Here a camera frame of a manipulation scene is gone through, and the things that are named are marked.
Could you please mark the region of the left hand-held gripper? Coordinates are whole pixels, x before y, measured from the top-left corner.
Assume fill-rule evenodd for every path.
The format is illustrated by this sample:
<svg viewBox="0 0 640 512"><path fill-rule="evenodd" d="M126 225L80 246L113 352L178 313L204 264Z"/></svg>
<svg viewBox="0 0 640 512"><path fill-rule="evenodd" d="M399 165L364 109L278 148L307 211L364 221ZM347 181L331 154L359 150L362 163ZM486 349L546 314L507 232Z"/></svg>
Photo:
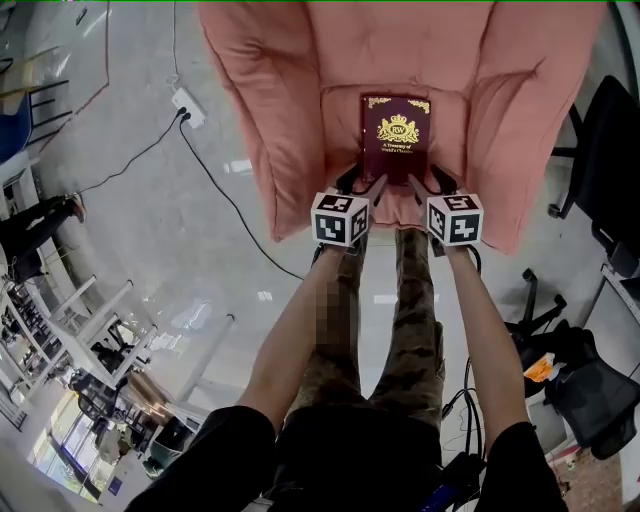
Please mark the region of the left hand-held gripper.
<svg viewBox="0 0 640 512"><path fill-rule="evenodd" d="M356 163L336 179L335 188L339 194L316 194L311 208L311 227L316 242L351 247L367 233L370 206L378 205L388 175L380 175L365 190L356 192L360 178L361 167Z"/></svg>

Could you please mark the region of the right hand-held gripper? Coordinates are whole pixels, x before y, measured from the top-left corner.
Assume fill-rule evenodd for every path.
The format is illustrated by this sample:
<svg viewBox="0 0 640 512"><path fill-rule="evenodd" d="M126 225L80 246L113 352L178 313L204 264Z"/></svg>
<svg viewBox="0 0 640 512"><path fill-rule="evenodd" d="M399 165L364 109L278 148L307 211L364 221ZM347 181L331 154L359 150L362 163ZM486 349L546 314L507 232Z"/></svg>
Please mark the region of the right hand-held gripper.
<svg viewBox="0 0 640 512"><path fill-rule="evenodd" d="M431 196L424 183L408 174L408 183L416 202L426 207L427 229L444 246L478 243L481 239L484 208L476 194L456 194L457 181L436 164L430 167L439 186L439 195Z"/></svg>

